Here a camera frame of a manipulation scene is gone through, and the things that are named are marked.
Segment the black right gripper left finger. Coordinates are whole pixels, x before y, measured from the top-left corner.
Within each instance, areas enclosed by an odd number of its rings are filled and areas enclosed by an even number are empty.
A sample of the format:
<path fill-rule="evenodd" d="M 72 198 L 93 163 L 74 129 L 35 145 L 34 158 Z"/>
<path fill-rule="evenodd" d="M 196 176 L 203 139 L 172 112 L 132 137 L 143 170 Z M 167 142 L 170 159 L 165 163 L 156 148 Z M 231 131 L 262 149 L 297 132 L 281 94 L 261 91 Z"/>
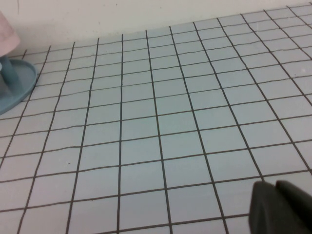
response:
<path fill-rule="evenodd" d="M 253 185 L 249 227 L 252 234 L 298 234 L 303 223 L 278 190 L 267 182 Z"/>

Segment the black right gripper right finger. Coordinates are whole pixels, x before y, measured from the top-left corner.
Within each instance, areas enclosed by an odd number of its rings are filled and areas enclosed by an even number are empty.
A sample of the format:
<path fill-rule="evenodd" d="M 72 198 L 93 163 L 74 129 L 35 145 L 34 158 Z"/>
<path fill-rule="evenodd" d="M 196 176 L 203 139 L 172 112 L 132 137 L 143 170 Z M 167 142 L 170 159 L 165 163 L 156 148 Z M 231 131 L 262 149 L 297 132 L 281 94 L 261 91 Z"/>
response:
<path fill-rule="evenodd" d="M 276 188 L 284 196 L 294 213 L 301 219 L 304 225 L 312 232 L 312 196 L 294 184 L 278 180 Z"/>

